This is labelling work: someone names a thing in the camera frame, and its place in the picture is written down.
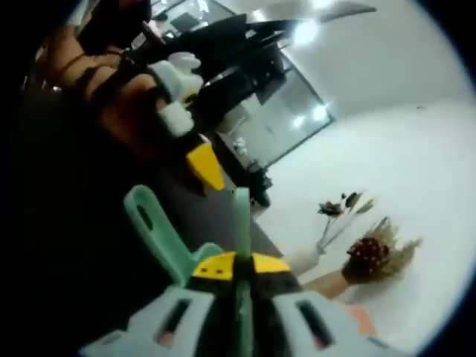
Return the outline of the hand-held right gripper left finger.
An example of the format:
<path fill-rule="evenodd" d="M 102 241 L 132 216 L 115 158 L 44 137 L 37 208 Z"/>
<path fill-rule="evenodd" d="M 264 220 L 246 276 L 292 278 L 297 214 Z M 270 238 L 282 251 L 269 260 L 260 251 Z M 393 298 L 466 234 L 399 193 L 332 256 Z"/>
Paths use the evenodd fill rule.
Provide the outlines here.
<path fill-rule="evenodd" d="M 226 356 L 233 347 L 234 252 L 201 261 L 185 286 L 171 286 L 81 356 Z"/>

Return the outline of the person's left hand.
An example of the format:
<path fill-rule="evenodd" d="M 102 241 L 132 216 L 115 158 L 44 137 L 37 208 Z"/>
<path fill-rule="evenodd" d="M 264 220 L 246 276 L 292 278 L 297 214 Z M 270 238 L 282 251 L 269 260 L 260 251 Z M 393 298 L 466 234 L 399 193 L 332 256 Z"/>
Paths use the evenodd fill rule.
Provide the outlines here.
<path fill-rule="evenodd" d="M 170 104 L 162 84 L 140 74 L 123 85 L 100 113 L 100 124 L 116 136 L 142 136 L 155 115 Z"/>

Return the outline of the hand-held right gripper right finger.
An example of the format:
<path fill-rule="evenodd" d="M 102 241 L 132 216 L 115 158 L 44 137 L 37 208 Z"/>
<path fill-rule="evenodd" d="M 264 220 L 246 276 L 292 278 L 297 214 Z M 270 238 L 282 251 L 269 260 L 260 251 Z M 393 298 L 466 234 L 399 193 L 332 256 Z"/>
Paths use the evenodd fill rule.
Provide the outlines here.
<path fill-rule="evenodd" d="M 403 356 L 377 335 L 361 335 L 345 310 L 296 281 L 288 263 L 249 260 L 249 337 L 254 356 Z"/>

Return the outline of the person's right hand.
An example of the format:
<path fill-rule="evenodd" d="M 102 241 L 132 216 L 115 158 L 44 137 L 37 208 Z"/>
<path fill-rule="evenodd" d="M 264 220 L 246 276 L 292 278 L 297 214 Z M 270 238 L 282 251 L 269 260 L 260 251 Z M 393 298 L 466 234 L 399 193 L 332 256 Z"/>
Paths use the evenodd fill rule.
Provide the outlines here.
<path fill-rule="evenodd" d="M 358 331 L 361 335 L 376 334 L 376 328 L 370 320 L 369 315 L 360 305 L 346 305 L 345 310 L 346 313 L 358 324 Z"/>

